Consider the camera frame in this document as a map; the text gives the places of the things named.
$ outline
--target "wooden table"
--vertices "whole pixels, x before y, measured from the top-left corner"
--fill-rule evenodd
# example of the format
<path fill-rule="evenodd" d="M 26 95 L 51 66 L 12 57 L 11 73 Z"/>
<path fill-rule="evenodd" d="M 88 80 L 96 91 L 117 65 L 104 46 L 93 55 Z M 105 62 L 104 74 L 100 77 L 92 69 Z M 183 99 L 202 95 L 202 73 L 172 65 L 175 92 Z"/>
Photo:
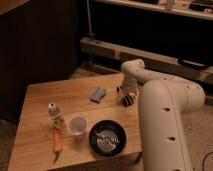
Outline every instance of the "wooden table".
<path fill-rule="evenodd" d="M 0 1 L 0 15 L 13 10 L 14 8 L 27 3 L 30 0 L 1 0 Z"/>
<path fill-rule="evenodd" d="M 113 74 L 29 85 L 9 171 L 50 170 L 103 159 L 92 152 L 88 135 L 95 123 L 105 119 L 119 122 L 126 132 L 125 148 L 117 156 L 141 152 L 137 101 L 130 107 L 123 107 L 116 102 L 116 86 L 121 84 L 122 79 L 122 74 Z M 97 87 L 107 91 L 100 104 L 89 100 L 90 94 Z M 79 115 L 88 124 L 87 134 L 81 141 L 76 141 L 66 130 L 62 132 L 64 149 L 55 164 L 53 125 L 48 115 L 49 102 L 59 106 L 66 122 Z"/>

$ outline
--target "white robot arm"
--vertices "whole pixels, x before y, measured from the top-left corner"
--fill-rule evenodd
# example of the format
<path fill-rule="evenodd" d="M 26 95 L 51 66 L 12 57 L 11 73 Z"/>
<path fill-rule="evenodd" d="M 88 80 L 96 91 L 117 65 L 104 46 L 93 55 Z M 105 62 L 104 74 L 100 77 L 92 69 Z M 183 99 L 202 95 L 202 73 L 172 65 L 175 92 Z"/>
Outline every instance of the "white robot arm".
<path fill-rule="evenodd" d="M 144 170 L 192 171 L 180 114 L 203 106 L 202 87 L 181 77 L 146 70 L 142 60 L 124 62 L 121 71 L 122 91 L 131 94 L 139 87 Z"/>

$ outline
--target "carrot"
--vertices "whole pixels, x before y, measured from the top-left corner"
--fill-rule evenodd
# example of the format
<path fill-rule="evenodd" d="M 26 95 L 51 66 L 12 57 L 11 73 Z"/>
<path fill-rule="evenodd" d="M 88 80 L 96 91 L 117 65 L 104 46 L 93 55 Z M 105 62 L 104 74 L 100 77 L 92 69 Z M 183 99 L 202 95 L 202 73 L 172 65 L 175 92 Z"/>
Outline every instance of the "carrot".
<path fill-rule="evenodd" d="M 60 153 L 63 150 L 63 145 L 61 143 L 61 131 L 58 128 L 53 130 L 53 151 L 55 153 Z"/>

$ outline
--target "black bowl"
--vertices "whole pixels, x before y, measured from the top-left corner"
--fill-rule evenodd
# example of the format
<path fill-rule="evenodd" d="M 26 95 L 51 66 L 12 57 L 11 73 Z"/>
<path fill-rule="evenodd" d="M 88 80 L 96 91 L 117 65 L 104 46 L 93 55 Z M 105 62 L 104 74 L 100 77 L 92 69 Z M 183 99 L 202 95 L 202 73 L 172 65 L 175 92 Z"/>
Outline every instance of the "black bowl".
<path fill-rule="evenodd" d="M 115 121 L 103 120 L 94 125 L 89 134 L 93 151 L 102 157 L 113 157 L 119 154 L 126 144 L 123 127 Z"/>

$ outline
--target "paper cup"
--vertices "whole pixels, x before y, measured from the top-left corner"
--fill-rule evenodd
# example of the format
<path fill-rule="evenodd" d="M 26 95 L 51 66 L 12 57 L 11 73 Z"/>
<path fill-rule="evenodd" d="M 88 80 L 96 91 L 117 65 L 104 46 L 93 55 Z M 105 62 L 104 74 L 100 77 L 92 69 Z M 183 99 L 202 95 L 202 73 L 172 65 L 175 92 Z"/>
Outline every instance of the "paper cup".
<path fill-rule="evenodd" d="M 77 139 L 83 138 L 86 133 L 87 122 L 83 117 L 73 117 L 68 123 L 68 131 L 70 135 Z"/>

